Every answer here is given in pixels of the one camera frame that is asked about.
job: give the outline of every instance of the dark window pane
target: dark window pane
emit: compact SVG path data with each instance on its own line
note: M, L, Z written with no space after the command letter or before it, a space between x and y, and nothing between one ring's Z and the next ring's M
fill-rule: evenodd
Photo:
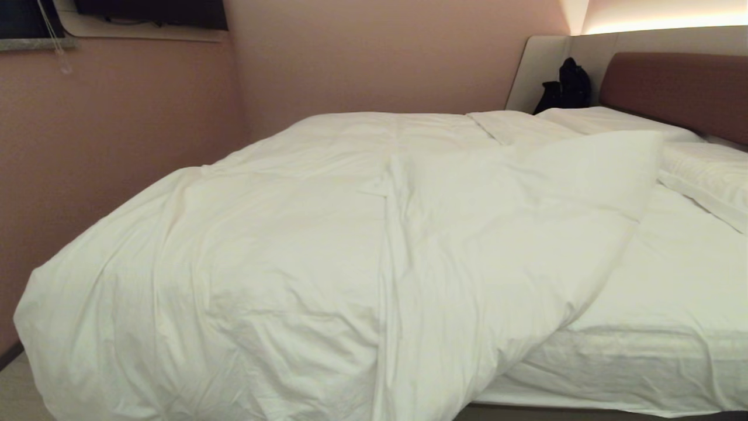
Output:
M43 3L55 33L63 37L54 5L48 0ZM37 0L0 0L0 39L8 38L49 38Z

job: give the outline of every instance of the mattress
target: mattress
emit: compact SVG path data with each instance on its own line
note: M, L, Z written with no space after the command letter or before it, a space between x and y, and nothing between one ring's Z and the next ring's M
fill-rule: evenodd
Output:
M597 300L476 402L660 417L745 411L746 237L658 185Z

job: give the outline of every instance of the upholstered headboard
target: upholstered headboard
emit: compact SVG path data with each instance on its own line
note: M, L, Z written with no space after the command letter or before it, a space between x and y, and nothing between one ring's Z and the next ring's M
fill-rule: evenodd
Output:
M677 52L748 55L748 25L657 29L576 37L536 35L527 41L506 109L533 112L543 82L558 80L559 67L574 57L592 80L592 105L599 105L601 83L617 52Z
M619 52L600 103L748 145L748 56Z

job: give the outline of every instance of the wrinkled fabric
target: wrinkled fabric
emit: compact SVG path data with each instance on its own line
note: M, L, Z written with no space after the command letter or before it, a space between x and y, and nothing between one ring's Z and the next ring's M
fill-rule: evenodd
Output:
M594 296L645 143L520 163L466 116L324 115L174 172L33 272L37 387L60 421L446 420ZM639 193L599 202L610 155Z

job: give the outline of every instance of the warm light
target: warm light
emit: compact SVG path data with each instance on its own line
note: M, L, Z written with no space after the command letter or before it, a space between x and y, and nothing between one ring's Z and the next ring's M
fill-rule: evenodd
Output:
M588 29L585 34L609 34L611 32L647 31L650 29L697 28L702 26L748 25L748 13L700 15L670 19L643 20L637 22L600 25Z

